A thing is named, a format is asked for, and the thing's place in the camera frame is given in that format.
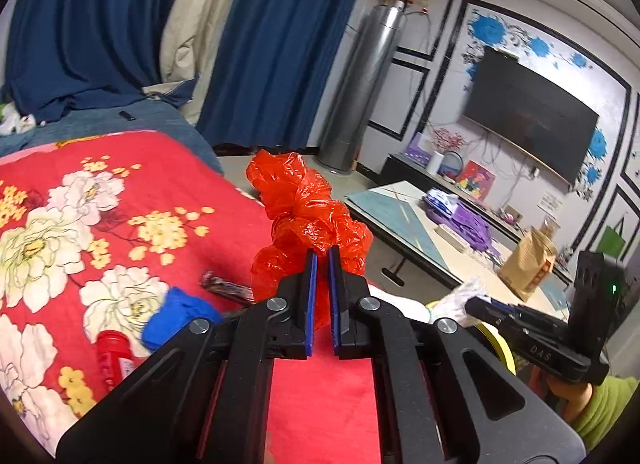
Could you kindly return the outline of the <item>person's right hand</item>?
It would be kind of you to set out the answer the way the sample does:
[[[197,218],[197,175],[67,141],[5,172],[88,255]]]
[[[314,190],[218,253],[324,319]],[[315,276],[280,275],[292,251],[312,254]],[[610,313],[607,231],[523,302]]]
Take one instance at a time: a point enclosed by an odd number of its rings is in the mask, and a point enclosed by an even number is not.
[[[532,375],[529,377],[529,387],[541,398],[544,398],[550,392],[551,395],[564,400],[566,402],[565,413],[570,411],[582,412],[593,394],[591,384],[565,383],[564,380],[544,372],[538,366],[534,366],[532,369]]]

